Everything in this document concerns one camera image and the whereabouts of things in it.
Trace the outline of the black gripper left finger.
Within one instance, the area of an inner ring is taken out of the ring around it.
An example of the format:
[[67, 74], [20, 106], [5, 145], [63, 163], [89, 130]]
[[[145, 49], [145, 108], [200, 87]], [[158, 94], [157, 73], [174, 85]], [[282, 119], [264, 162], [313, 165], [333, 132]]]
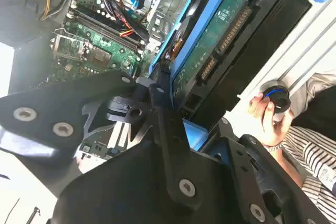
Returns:
[[182, 174], [191, 151], [182, 119], [170, 100], [170, 72], [146, 87], [114, 70], [1, 98], [1, 149], [49, 166], [66, 165], [90, 127], [124, 120], [139, 131], [135, 146], [161, 148], [167, 180]]

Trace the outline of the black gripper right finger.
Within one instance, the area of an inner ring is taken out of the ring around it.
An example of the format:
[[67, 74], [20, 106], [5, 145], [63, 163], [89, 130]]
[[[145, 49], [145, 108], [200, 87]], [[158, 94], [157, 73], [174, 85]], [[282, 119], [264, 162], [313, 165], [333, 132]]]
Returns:
[[237, 139], [228, 122], [217, 123], [201, 153], [220, 167], [208, 169], [219, 187], [205, 187], [219, 200], [207, 204], [211, 223], [328, 223], [265, 148], [250, 135]]

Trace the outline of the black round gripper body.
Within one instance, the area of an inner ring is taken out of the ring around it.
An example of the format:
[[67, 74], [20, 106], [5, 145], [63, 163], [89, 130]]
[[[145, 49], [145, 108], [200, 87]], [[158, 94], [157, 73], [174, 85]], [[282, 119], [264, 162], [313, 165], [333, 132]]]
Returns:
[[275, 223], [257, 186], [241, 196], [232, 171], [190, 151], [167, 180], [161, 148], [143, 142], [79, 176], [61, 193], [51, 223]]

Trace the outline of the person's hand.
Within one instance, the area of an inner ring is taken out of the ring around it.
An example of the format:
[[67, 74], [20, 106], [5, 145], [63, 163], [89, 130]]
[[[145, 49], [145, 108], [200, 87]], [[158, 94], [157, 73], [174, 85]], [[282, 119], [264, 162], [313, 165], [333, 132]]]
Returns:
[[255, 127], [255, 138], [261, 144], [269, 147], [278, 145], [285, 138], [292, 120], [293, 112], [287, 109], [279, 122], [273, 121], [275, 104], [263, 93], [257, 94], [249, 103], [248, 115]]

